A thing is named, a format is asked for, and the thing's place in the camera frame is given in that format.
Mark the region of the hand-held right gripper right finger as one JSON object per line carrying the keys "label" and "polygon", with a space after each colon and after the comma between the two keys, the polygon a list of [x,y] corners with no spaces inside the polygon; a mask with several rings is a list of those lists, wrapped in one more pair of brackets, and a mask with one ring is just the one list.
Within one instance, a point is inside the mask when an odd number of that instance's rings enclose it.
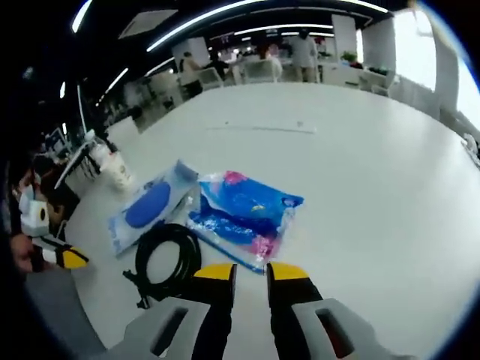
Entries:
{"label": "hand-held right gripper right finger", "polygon": [[266,266],[271,332],[279,359],[397,359],[367,321],[334,298],[323,298],[295,265]]}

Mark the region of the person's left hand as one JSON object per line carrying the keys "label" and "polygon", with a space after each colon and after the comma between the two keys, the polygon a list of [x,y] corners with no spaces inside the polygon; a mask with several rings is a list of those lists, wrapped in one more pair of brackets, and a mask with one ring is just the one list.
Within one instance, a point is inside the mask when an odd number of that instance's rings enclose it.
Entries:
{"label": "person's left hand", "polygon": [[41,252],[25,234],[17,234],[10,239],[10,248],[16,267],[23,274],[41,272],[43,260]]}

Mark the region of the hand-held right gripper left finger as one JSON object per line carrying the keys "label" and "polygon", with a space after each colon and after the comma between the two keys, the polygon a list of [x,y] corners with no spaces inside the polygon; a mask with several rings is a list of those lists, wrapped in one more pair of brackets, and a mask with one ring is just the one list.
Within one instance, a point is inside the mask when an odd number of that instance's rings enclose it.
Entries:
{"label": "hand-held right gripper left finger", "polygon": [[236,265],[207,265],[183,293],[129,323],[105,359],[222,359],[232,326]]}

